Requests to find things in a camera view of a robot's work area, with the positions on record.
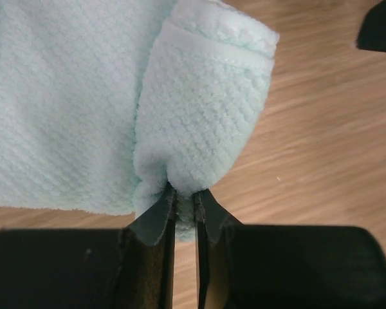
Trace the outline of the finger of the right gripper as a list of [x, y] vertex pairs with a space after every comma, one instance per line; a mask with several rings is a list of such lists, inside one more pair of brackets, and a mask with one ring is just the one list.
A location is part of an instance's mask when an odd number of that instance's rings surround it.
[[365, 15], [356, 47], [359, 50], [386, 53], [386, 0], [372, 7]]

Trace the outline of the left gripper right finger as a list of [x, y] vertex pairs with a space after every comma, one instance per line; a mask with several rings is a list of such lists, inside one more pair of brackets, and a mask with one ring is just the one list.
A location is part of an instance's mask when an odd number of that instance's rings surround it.
[[250, 225], [194, 195], [200, 308], [386, 308], [386, 256], [356, 226]]

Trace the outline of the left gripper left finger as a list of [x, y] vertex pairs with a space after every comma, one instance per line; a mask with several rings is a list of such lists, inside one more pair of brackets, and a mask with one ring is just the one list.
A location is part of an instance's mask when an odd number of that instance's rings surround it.
[[171, 308], [176, 193], [120, 229], [0, 230], [0, 308]]

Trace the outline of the light mint green towel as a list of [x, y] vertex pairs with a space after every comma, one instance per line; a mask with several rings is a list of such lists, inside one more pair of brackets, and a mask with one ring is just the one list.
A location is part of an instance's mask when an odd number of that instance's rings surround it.
[[0, 1], [0, 207], [143, 214], [231, 169], [279, 41], [221, 1]]

